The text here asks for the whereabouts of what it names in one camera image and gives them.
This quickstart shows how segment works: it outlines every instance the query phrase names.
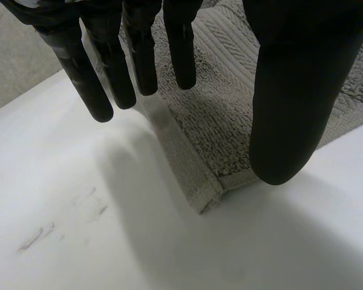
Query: white surface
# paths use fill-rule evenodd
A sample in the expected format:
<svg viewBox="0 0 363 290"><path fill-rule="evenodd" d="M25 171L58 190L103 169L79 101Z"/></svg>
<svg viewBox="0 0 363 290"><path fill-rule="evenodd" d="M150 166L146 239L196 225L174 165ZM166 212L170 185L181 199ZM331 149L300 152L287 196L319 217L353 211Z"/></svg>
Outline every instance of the white surface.
<svg viewBox="0 0 363 290"><path fill-rule="evenodd" d="M143 115L59 72L0 110L3 289L363 289L363 126L197 216Z"/></svg>

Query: gloved hand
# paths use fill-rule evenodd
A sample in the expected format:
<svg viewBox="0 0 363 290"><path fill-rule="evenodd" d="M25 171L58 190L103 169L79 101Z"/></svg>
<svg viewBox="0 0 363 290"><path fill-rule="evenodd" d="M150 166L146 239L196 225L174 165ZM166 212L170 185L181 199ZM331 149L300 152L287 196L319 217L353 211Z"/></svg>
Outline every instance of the gloved hand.
<svg viewBox="0 0 363 290"><path fill-rule="evenodd" d="M119 42L121 20L128 40L134 74L141 94L157 91L151 25L162 0L0 0L21 22L35 27L51 46L90 114L109 121L113 109L90 64L81 41L79 18L121 109L135 105L136 95ZM177 83L196 83L194 35L191 22L202 0L164 0L164 20Z"/></svg>
<svg viewBox="0 0 363 290"><path fill-rule="evenodd" d="M139 91L157 90L151 25L161 0L0 0L33 25L56 53L91 115L113 109L81 43L79 18L122 109L136 97L118 33L124 23ZM179 87L195 85L191 22L202 0L164 0L164 22ZM259 178L282 184L309 160L334 101L363 42L363 0L243 0L261 44L258 55L250 163Z"/></svg>

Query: dark mark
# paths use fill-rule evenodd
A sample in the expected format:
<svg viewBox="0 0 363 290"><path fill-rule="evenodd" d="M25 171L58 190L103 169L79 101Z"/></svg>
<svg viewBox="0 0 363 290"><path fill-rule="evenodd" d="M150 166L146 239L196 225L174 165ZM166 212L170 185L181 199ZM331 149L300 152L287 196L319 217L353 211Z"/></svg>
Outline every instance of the dark mark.
<svg viewBox="0 0 363 290"><path fill-rule="evenodd" d="M108 206L104 206L103 208L101 208L99 211L98 211L98 214L101 215L105 212L105 210L107 210Z"/></svg>
<svg viewBox="0 0 363 290"><path fill-rule="evenodd" d="M93 187L93 188L90 190L89 195L93 195L93 194L94 194L94 192L96 192L96 188L95 188L95 187Z"/></svg>
<svg viewBox="0 0 363 290"><path fill-rule="evenodd" d="M27 250L29 247L31 247L40 238L42 233L43 233L43 228L40 228L37 233L35 233L28 241L26 241L26 243L24 243L23 246L21 246L18 249L18 252L23 252Z"/></svg>
<svg viewBox="0 0 363 290"><path fill-rule="evenodd" d="M44 237L47 237L49 234L51 234L54 230L54 223L51 223L49 226L47 227L40 227L40 229L38 229L38 231L32 235L31 238L28 239L28 241L26 241L19 249L18 252L24 252L27 249L29 249L35 242L37 242L38 240L41 240Z"/></svg>

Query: finger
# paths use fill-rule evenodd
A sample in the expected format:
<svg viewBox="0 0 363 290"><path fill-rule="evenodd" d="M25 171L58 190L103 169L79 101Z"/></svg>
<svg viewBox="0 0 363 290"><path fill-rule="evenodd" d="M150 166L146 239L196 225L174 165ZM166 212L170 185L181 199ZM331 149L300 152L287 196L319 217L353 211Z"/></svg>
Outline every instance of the finger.
<svg viewBox="0 0 363 290"><path fill-rule="evenodd" d="M93 118L107 122L113 109L83 48L78 20L60 27L35 27L51 46Z"/></svg>
<svg viewBox="0 0 363 290"><path fill-rule="evenodd" d="M100 9L91 9L81 16L90 42L120 109L129 109L136 103L136 95L129 77L125 54L119 40L122 2L112 1Z"/></svg>
<svg viewBox="0 0 363 290"><path fill-rule="evenodd" d="M161 6L161 0L125 0L123 2L123 26L137 86L143 95L152 95L157 91L155 43L151 26Z"/></svg>
<svg viewBox="0 0 363 290"><path fill-rule="evenodd" d="M177 84L190 89L196 84L192 21L202 0L164 0L164 23Z"/></svg>
<svg viewBox="0 0 363 290"><path fill-rule="evenodd" d="M249 156L263 181L282 184L308 162L362 41L355 10L301 41L260 48Z"/></svg>

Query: textured towel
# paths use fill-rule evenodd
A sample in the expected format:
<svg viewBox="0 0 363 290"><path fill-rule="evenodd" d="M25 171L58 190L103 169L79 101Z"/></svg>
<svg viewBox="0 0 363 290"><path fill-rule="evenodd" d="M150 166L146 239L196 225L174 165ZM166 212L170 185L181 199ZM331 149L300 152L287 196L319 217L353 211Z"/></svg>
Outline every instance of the textured towel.
<svg viewBox="0 0 363 290"><path fill-rule="evenodd" d="M259 44L240 0L208 1L205 7L192 24L196 86L178 88L159 15L152 28L159 91L139 97L183 193L199 213L226 191L257 179L248 147ZM363 46L319 146L362 123Z"/></svg>

